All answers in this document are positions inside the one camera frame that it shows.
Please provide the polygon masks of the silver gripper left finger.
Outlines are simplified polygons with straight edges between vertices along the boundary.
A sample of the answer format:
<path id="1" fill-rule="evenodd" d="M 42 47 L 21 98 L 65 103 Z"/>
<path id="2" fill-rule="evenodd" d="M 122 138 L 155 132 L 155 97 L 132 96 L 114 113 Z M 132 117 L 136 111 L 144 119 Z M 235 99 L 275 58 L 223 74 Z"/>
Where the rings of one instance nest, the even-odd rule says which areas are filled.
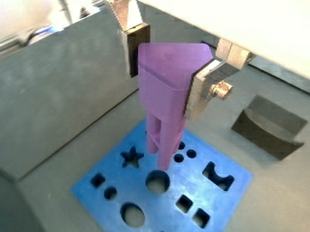
<path id="1" fill-rule="evenodd" d="M 120 25 L 125 72 L 137 75 L 137 46 L 149 42 L 149 25 L 143 22 L 136 0 L 108 0 L 110 11 Z"/>

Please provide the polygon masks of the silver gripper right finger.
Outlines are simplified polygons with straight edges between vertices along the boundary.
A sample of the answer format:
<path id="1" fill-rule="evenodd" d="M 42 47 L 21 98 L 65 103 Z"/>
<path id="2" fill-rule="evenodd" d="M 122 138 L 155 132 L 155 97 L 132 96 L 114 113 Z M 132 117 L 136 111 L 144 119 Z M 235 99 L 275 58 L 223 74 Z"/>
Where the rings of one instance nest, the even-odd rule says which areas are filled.
<path id="1" fill-rule="evenodd" d="M 224 100 L 231 93 L 232 85 L 225 78 L 241 70 L 253 54 L 220 38 L 215 49 L 215 57 L 193 72 L 187 95 L 184 116 L 195 120 L 212 98 Z"/>

